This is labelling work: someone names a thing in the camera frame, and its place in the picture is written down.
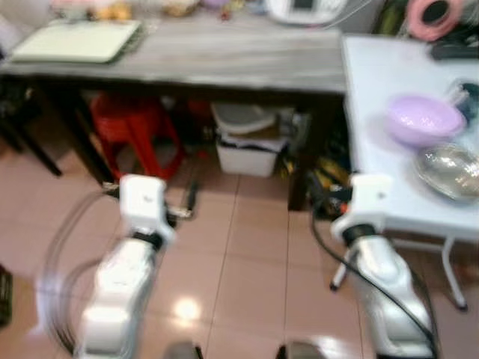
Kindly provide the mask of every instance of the stainless steel bowl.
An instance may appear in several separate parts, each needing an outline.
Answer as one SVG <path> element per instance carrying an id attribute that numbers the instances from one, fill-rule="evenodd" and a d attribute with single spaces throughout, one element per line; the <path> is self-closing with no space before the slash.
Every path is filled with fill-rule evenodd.
<path id="1" fill-rule="evenodd" d="M 449 198 L 479 199 L 479 157 L 454 144 L 422 150 L 415 159 L 420 178 Z"/>

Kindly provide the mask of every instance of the white storage bin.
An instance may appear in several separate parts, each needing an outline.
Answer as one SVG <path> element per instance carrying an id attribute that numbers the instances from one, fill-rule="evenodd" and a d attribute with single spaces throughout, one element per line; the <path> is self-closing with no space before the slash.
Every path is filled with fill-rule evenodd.
<path id="1" fill-rule="evenodd" d="M 248 174 L 250 176 L 269 177 L 275 170 L 277 153 L 226 147 L 216 144 L 219 163 L 228 174 Z"/>

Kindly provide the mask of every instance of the white table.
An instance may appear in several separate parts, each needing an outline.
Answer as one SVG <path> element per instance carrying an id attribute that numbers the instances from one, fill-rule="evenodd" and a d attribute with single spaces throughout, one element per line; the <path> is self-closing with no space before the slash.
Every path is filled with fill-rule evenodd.
<path id="1" fill-rule="evenodd" d="M 435 62 L 423 43 L 373 36 L 346 37 L 344 57 L 353 167 L 362 173 L 394 178 L 386 213 L 388 229 L 445 238 L 444 245 L 397 243 L 441 251 L 457 306 L 466 309 L 449 254 L 456 239 L 479 241 L 479 203 L 455 203 L 428 188 L 414 173 L 415 151 L 393 140 L 384 125 L 391 99 L 412 93 L 446 99 L 457 79 L 479 82 L 479 61 Z M 479 154 L 478 128 L 458 141 Z"/>

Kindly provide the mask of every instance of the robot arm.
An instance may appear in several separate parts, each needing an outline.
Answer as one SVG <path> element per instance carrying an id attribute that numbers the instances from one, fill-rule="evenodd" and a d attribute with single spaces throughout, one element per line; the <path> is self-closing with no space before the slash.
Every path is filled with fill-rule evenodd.
<path id="1" fill-rule="evenodd" d="M 390 241 L 379 235 L 385 227 L 390 177 L 355 175 L 347 212 L 333 222 L 333 238 L 349 248 L 350 264 L 368 280 L 396 298 L 428 331 L 431 321 L 412 288 L 411 271 Z M 404 310 L 358 275 L 354 287 L 367 314 L 370 337 L 380 358 L 434 358 L 430 341 Z"/>
<path id="2" fill-rule="evenodd" d="M 138 326 L 156 276 L 157 254 L 174 241 L 175 218 L 188 209 L 169 209 L 165 183 L 127 175 L 120 181 L 120 211 L 128 236 L 101 262 L 94 294 L 82 316 L 79 359 L 131 359 Z"/>

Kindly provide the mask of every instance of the pink tape roll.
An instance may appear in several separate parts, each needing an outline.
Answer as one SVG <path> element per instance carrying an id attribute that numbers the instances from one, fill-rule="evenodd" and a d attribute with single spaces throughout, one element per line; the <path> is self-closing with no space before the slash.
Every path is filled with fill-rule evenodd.
<path id="1" fill-rule="evenodd" d="M 415 37 L 434 41 L 446 35 L 459 22 L 463 12 L 463 0 L 446 0 L 449 4 L 447 13 L 437 22 L 428 25 L 422 16 L 425 10 L 438 0 L 410 0 L 407 5 L 407 21 L 409 32 Z"/>

